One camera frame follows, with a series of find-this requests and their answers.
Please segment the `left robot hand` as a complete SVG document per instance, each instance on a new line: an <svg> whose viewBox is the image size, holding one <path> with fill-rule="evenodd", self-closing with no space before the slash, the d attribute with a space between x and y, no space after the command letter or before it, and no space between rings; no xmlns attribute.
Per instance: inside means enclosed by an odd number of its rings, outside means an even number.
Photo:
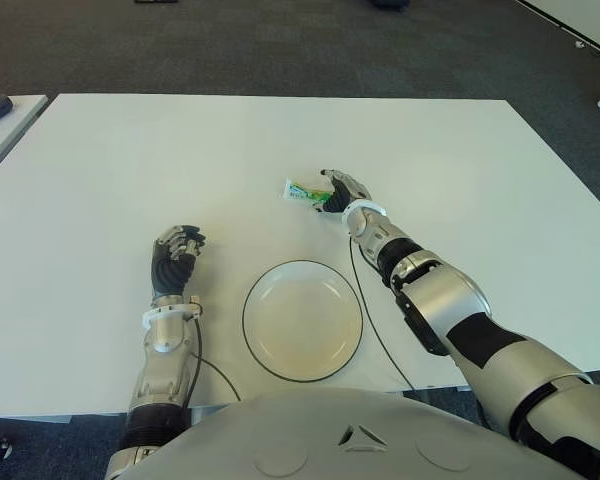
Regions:
<svg viewBox="0 0 600 480"><path fill-rule="evenodd" d="M151 258L153 300L183 295L205 240L199 227L175 225L154 241Z"/></svg>

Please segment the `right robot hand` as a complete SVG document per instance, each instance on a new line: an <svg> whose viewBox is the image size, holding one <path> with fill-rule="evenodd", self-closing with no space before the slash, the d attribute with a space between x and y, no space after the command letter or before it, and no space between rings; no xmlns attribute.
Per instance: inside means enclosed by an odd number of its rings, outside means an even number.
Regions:
<svg viewBox="0 0 600 480"><path fill-rule="evenodd" d="M318 212L343 213L356 200L372 199L367 188L349 174L330 169L322 169L320 174L330 181L334 191L327 200L314 204Z"/></svg>

